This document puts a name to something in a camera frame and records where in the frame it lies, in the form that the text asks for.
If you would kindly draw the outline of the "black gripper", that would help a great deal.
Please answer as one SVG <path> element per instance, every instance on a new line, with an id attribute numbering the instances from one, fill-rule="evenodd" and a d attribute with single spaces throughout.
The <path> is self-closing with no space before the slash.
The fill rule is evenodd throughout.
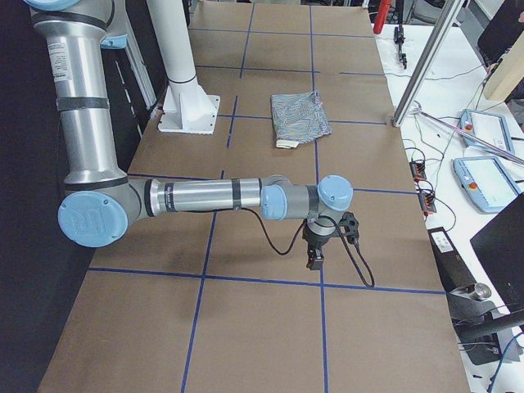
<path id="1" fill-rule="evenodd" d="M 311 222 L 305 224 L 302 230 L 302 238 L 307 242 L 306 268 L 313 271 L 320 270 L 323 267 L 323 246 L 331 238 L 344 239 L 353 246 L 357 246 L 359 241 L 359 222 L 353 213 L 344 212 L 336 224 L 330 216 L 319 216 L 319 218 L 327 220 L 328 224 L 320 225 Z"/>

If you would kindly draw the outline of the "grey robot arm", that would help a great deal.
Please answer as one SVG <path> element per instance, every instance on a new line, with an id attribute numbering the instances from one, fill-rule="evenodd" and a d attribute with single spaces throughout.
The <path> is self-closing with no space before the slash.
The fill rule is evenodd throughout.
<path id="1" fill-rule="evenodd" d="M 147 132 L 129 171 L 116 162 L 101 50 L 123 26 L 119 1 L 33 2 L 34 28 L 47 41 L 70 172 L 58 210 L 64 234 L 114 250 L 140 219 L 173 212 L 167 236 L 184 260 L 195 213 L 229 220 L 227 256 L 264 260 L 244 213 L 260 222 L 290 220 L 307 245 L 307 266 L 323 267 L 332 238 L 359 256 L 350 183 L 318 175 L 318 138 L 330 134 L 315 78 L 316 51 L 329 38 L 326 7 L 220 5 L 188 29 L 178 1 L 150 1 L 168 85 L 163 114 Z"/>

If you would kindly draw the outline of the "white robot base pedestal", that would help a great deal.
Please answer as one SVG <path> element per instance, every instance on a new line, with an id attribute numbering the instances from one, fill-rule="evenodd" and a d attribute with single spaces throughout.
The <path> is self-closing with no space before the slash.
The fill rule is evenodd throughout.
<path id="1" fill-rule="evenodd" d="M 153 0 L 147 7 L 169 84 L 158 129 L 212 134 L 220 97 L 206 94 L 197 80 L 183 3 Z"/>

